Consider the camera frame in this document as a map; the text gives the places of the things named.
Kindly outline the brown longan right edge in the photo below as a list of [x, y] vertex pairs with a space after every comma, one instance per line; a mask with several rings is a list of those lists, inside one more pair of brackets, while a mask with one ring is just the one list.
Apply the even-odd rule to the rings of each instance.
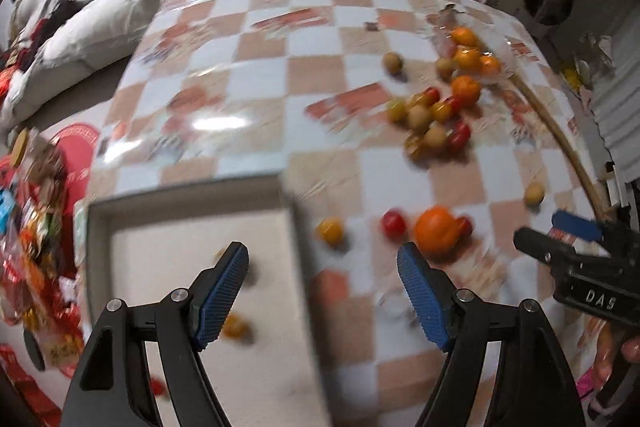
[[527, 207], [537, 208], [544, 201], [544, 196], [546, 196], [544, 186], [541, 183], [532, 182], [527, 185], [523, 200]]

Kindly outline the lone brown longan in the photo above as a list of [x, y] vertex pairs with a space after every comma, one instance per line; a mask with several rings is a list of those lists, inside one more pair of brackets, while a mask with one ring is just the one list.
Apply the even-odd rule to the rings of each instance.
[[404, 59], [395, 52], [388, 52], [383, 55], [382, 64], [386, 72], [391, 76], [399, 76], [404, 69]]

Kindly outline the yellow cherry tomato in tray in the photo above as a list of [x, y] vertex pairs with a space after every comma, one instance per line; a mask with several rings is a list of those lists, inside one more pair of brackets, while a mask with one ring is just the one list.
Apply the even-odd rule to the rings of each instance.
[[236, 313], [230, 313], [222, 325], [221, 336], [224, 339], [248, 343], [252, 337], [250, 322]]

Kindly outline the white square tray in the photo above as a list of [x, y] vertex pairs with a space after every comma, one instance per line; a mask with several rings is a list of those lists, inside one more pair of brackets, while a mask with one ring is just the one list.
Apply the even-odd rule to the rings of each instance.
[[329, 425], [297, 246], [274, 172], [92, 202], [64, 424]]

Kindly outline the yellow cherry tomato near tray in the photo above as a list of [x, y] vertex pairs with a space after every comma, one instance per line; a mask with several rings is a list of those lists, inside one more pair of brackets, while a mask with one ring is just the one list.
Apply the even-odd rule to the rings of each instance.
[[326, 218], [323, 219], [317, 227], [318, 235], [320, 239], [326, 245], [337, 248], [340, 247], [344, 241], [344, 225], [341, 219], [338, 218]]

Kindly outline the pile of snack packets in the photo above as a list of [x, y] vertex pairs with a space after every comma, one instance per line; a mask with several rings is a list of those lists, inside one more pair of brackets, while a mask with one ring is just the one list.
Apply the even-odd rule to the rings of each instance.
[[84, 347], [72, 210], [64, 153], [23, 129], [1, 161], [1, 320], [40, 371], [70, 369]]

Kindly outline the red cherry tomato near orange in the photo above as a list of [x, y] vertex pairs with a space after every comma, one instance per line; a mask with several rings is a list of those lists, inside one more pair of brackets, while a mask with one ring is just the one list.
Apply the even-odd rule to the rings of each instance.
[[381, 229], [386, 239], [400, 241], [407, 234], [407, 223], [404, 215], [397, 209], [387, 210], [381, 218]]

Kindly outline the large orange mandarin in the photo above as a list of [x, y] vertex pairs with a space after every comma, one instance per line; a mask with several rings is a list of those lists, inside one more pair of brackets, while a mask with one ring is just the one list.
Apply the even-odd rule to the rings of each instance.
[[420, 253], [433, 261], [449, 258], [460, 237], [456, 218], [442, 206], [425, 210], [413, 227], [413, 238]]

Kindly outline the red round mat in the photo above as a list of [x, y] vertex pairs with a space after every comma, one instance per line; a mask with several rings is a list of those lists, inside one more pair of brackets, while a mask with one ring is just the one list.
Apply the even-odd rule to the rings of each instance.
[[62, 153], [65, 168], [62, 225], [64, 232], [73, 228], [74, 205], [85, 197], [92, 158], [99, 132], [91, 124], [70, 124], [53, 135], [52, 142]]

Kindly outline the red cherry tomato with stem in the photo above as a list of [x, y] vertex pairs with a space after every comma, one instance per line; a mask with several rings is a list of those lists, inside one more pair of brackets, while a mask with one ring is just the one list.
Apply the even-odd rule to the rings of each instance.
[[166, 397], [167, 388], [165, 383], [161, 379], [156, 377], [151, 377], [150, 386], [151, 386], [151, 391], [154, 397]]

